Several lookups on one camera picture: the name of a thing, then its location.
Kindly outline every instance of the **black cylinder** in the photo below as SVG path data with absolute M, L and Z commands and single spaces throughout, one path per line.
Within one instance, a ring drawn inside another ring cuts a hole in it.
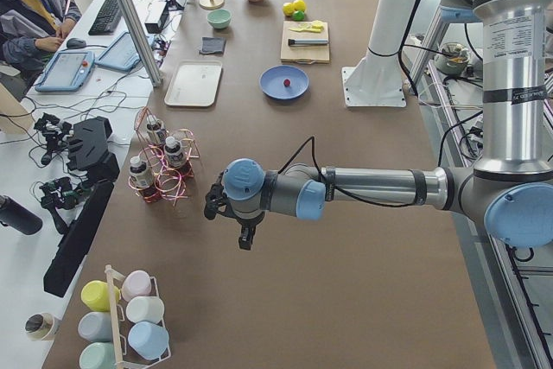
M 0 195 L 0 222 L 14 227 L 25 235 L 33 235 L 42 228 L 42 219 L 8 196 Z

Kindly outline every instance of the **pink cup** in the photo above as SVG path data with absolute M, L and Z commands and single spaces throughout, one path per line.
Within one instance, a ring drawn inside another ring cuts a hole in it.
M 123 281 L 121 295 L 125 301 L 129 302 L 138 296 L 149 296 L 152 290 L 152 282 L 146 271 L 132 271 Z

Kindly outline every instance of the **keyboard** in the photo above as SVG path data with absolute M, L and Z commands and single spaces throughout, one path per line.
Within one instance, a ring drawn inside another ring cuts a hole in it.
M 121 9 L 117 0 L 104 0 L 94 23 L 88 31 L 89 35 L 112 34 L 121 20 Z

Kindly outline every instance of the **blue tray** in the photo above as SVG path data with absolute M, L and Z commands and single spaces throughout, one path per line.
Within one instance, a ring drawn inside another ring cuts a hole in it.
M 291 100 L 301 97 L 309 87 L 309 78 L 301 69 L 290 65 L 269 68 L 259 79 L 261 90 L 272 99 Z

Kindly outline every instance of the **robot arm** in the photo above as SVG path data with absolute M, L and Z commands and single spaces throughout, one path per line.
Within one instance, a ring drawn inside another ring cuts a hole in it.
M 429 204 L 465 214 L 512 246 L 549 243 L 553 168 L 542 155 L 543 39 L 545 11 L 552 2 L 442 0 L 450 16 L 474 11 L 484 24 L 486 133 L 482 157 L 472 168 L 422 172 L 295 166 L 278 174 L 239 159 L 206 196 L 206 216 L 214 219 L 220 213 L 237 219 L 245 249 L 251 249 L 265 211 L 319 219 L 324 202 L 330 200 L 385 207 Z

